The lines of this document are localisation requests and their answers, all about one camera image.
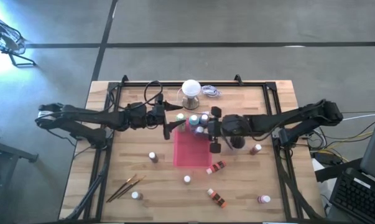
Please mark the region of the black keyboard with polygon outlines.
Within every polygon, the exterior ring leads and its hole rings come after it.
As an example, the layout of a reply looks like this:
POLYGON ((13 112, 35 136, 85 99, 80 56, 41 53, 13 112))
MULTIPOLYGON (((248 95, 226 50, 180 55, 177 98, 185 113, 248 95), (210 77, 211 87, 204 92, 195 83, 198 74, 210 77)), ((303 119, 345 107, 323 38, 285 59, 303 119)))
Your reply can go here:
POLYGON ((337 178, 330 203, 365 224, 375 224, 375 181, 348 168, 337 178))

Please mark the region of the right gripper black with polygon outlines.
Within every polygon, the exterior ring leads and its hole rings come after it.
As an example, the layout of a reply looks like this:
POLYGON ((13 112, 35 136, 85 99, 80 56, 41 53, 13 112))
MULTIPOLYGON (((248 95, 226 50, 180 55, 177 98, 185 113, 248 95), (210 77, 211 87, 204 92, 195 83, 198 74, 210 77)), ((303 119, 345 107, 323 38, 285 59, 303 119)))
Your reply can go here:
POLYGON ((207 124, 207 139, 211 141, 210 152, 219 154, 221 152, 221 144, 218 138, 227 137, 230 140, 231 136, 246 137, 250 134, 249 125, 246 120, 237 114, 229 114, 221 117, 222 110, 217 106, 211 107, 211 117, 207 124))

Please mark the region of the large teal paint bottle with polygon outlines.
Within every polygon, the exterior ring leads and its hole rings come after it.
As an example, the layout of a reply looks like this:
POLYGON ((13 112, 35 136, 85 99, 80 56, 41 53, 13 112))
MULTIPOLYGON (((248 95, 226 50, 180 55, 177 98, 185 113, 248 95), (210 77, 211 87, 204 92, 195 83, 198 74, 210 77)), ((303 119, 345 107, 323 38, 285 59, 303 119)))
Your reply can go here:
POLYGON ((200 118, 197 115, 191 115, 188 119, 188 127, 190 131, 194 132, 194 130, 200 125, 200 118))

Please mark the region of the green paint bottle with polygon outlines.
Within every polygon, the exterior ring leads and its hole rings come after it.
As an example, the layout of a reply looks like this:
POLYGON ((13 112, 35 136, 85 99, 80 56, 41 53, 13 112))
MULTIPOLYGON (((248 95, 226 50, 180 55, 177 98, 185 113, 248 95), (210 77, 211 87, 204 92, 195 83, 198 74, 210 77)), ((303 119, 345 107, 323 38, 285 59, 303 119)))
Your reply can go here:
POLYGON ((178 115, 176 115, 175 120, 177 122, 180 121, 180 124, 177 126, 177 130, 179 132, 184 132, 185 131, 185 125, 186 125, 186 117, 185 117, 185 115, 183 113, 179 113, 178 115))

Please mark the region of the red paint bottle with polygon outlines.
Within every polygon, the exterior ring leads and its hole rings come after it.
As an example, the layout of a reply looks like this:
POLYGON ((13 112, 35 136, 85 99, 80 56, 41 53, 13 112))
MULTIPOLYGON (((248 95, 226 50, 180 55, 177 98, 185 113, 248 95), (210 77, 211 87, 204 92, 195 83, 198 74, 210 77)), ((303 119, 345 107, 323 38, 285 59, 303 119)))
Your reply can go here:
POLYGON ((212 173, 215 173, 215 172, 218 172, 219 170, 223 169, 226 167, 226 163, 225 161, 219 161, 215 164, 212 164, 211 166, 209 166, 209 168, 206 169, 206 173, 207 174, 212 174, 212 173))

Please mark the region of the purple plastic cup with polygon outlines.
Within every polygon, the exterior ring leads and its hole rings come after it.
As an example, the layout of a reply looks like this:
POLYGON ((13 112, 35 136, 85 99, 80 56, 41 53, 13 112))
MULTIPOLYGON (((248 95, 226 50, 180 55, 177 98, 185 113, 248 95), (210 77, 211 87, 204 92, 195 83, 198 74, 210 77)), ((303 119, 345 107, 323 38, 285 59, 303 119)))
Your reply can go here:
POLYGON ((246 141, 245 138, 242 136, 231 136, 230 144, 232 148, 241 149, 245 146, 246 141))

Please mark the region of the black power brick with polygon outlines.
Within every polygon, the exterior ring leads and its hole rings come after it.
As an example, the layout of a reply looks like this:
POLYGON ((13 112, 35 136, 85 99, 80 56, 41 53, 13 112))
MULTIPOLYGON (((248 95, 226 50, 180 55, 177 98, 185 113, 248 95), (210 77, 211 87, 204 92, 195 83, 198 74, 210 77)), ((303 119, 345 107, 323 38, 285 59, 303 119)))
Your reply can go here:
POLYGON ((315 152, 313 153, 313 158, 319 163, 328 166, 336 166, 344 163, 340 156, 333 154, 332 152, 315 152))

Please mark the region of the black floor fan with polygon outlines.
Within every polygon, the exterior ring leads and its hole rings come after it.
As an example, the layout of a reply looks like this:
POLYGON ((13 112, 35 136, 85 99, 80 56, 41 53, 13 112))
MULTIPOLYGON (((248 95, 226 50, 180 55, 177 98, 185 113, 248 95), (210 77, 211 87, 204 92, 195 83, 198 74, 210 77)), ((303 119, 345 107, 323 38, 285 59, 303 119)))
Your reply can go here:
POLYGON ((37 65, 32 59, 22 56, 26 50, 25 42, 25 38, 17 29, 0 20, 0 52, 8 55, 15 67, 37 65))

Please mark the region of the orange paint bottle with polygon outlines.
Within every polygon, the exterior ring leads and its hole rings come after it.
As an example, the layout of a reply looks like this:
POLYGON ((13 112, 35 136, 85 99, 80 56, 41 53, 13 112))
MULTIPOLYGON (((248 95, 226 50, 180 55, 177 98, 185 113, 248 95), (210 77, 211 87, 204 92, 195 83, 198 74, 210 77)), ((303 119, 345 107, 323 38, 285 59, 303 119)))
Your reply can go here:
POLYGON ((208 189, 207 190, 207 194, 209 195, 209 197, 212 199, 212 201, 214 201, 214 203, 216 203, 219 207, 221 208, 225 208, 225 206, 227 206, 227 203, 226 201, 224 200, 224 198, 222 198, 216 191, 214 191, 213 189, 208 189))

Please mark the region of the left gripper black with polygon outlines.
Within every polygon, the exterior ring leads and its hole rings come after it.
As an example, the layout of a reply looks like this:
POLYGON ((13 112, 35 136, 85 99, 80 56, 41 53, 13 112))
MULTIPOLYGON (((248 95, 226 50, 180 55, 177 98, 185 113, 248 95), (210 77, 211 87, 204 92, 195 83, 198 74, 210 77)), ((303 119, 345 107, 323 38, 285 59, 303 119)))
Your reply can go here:
POLYGON ((149 128, 153 126, 163 126, 163 135, 165 140, 170 139, 170 133, 177 126, 185 124, 186 120, 181 119, 167 123, 166 111, 181 110, 183 106, 173 105, 164 100, 164 95, 159 93, 154 98, 154 105, 150 111, 147 111, 145 103, 141 103, 137 106, 128 105, 128 111, 126 115, 128 117, 129 127, 132 129, 138 128, 149 128))

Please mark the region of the black metal table frame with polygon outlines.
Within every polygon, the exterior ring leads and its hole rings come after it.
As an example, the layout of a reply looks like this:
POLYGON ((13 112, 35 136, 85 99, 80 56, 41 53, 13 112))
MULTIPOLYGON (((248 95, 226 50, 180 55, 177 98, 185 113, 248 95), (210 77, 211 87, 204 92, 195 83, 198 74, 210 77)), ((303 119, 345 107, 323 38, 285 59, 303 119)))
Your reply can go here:
MULTIPOLYGON (((219 98, 200 96, 202 111, 212 106, 222 109, 224 114, 264 114, 296 109, 298 106, 291 80, 277 81, 207 81, 203 85, 214 85, 222 95, 219 98)), ((282 204, 280 183, 277 174, 275 152, 270 137, 257 142, 263 148, 255 156, 249 150, 255 142, 249 138, 247 145, 232 152, 224 141, 221 154, 212 156, 213 162, 224 160, 226 168, 208 175, 204 168, 178 168, 173 165, 174 133, 164 140, 162 127, 156 129, 127 130, 114 132, 113 146, 99 153, 87 150, 77 156, 70 169, 67 188, 63 198, 59 221, 64 223, 236 223, 286 221, 282 204), (158 163, 149 159, 154 152, 158 163), (108 172, 103 174, 105 183, 100 185, 91 200, 89 214, 77 220, 66 220, 87 193, 94 165, 104 165, 109 159, 108 172), (135 179, 146 176, 119 199, 106 203, 107 199, 125 181, 137 174, 135 179), (190 184, 183 178, 189 175, 190 184), (215 190, 226 200, 227 206, 220 208, 210 199, 207 190, 215 190), (132 192, 141 192, 142 200, 131 197, 132 192), (260 204, 257 197, 269 195, 271 202, 260 204)), ((320 192, 315 178, 308 149, 294 149, 292 168, 295 169, 298 188, 307 202, 324 216, 320 192)))

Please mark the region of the white dome glass jar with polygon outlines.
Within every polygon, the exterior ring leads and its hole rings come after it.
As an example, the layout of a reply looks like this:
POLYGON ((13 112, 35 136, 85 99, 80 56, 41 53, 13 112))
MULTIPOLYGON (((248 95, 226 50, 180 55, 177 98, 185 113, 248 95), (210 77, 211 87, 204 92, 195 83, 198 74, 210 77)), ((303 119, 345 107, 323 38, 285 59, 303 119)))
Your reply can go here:
POLYGON ((200 102, 198 95, 201 93, 201 85, 196 80, 187 80, 182 84, 182 106, 187 110, 195 110, 200 102))

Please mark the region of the pink plastic tray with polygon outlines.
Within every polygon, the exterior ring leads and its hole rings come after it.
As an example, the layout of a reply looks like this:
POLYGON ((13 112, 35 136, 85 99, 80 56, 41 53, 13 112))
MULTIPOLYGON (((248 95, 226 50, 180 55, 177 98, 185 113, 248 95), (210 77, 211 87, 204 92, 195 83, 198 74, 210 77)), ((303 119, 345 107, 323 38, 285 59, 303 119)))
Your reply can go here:
POLYGON ((174 134, 174 166, 186 168, 205 168, 212 162, 210 141, 207 137, 195 134, 185 122, 185 130, 174 134))

